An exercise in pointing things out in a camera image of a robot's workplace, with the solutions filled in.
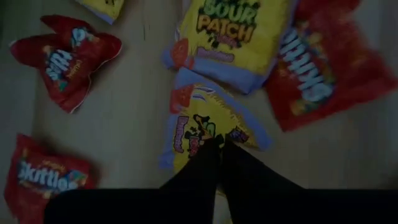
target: floor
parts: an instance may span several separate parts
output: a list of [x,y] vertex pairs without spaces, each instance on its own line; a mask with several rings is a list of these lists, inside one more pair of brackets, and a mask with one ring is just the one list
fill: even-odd
[[[118,36],[124,50],[99,71],[92,92],[76,114],[66,114],[53,104],[37,79],[32,135],[60,152],[92,161],[101,173],[99,187],[161,186],[172,176],[171,171],[158,168],[157,158],[163,147],[175,73],[164,68],[160,55],[172,41],[180,1],[127,0],[113,26],[73,1],[42,0],[41,6],[42,15],[84,19],[98,30]],[[385,45],[388,35],[380,26],[387,15],[381,12],[388,8],[367,0],[356,17],[369,43],[390,57],[395,55],[394,49]],[[40,30],[50,32],[45,26]],[[394,136],[397,98],[394,93],[283,133],[263,91],[237,96],[274,140],[268,152],[250,153],[302,187],[344,189],[389,187],[394,181],[398,169]],[[221,214],[226,202],[219,198],[218,204]]]

